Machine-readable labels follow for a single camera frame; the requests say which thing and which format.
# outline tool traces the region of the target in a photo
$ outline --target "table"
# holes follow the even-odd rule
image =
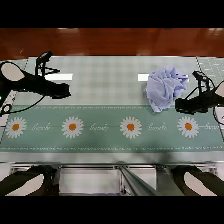
[[[211,63],[211,58],[206,63],[204,58],[198,60],[206,74],[210,70],[203,65],[217,66],[214,61]],[[144,92],[146,82],[139,82],[138,74],[149,74],[164,65],[174,65],[189,75],[188,89],[182,97],[197,86],[191,75],[199,70],[195,57],[52,57],[48,67],[58,68],[62,74],[73,74],[72,80],[55,81],[68,83],[72,96],[61,100],[45,97],[38,106],[10,115],[8,121],[14,121],[15,117],[25,120],[27,130],[13,139],[6,131],[3,133],[1,161],[74,164],[223,161],[222,135],[211,111],[187,116],[200,127],[193,141],[178,131],[177,122],[185,115],[175,112],[174,106],[157,115],[151,111]],[[31,57],[25,70],[33,73],[34,67],[35,58]],[[224,73],[214,74],[217,84]],[[17,93],[14,109],[31,105],[39,98],[38,94]],[[133,139],[120,131],[122,119],[129,116],[142,125],[140,136]],[[84,126],[80,136],[73,138],[67,129],[63,133],[62,125],[66,119],[76,117]]]

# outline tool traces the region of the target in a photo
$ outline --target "white rectangle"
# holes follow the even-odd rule
[[[148,81],[149,74],[138,74],[138,81],[144,82]]]
[[[72,73],[67,73],[67,74],[63,74],[63,73],[56,73],[56,74],[49,74],[46,75],[45,78],[46,80],[52,80],[52,81],[56,81],[56,80],[72,80]]]

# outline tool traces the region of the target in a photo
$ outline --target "metal bar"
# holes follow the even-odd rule
[[[141,178],[128,170],[125,166],[119,166],[132,195],[134,196],[160,196],[160,194]]]
[[[163,166],[156,166],[156,190],[164,196],[184,196]]]

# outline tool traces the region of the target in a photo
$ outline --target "green fabric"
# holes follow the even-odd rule
[[[16,106],[18,110],[26,106]],[[78,117],[83,122],[79,136],[63,135],[63,122],[69,117]],[[126,117],[140,121],[139,136],[127,138],[121,131],[121,122]],[[194,138],[182,135],[178,122],[186,117],[194,119],[198,133]],[[17,138],[9,136],[9,122],[14,118],[24,119],[25,130]],[[160,114],[150,106],[36,106],[18,114],[11,114],[5,129],[1,152],[207,152],[224,149],[221,133],[208,113],[185,115],[171,108]]]

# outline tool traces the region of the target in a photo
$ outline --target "crumpled cloth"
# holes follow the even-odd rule
[[[149,75],[146,93],[154,112],[169,108],[187,89],[188,75],[178,73],[174,66],[165,66]]]

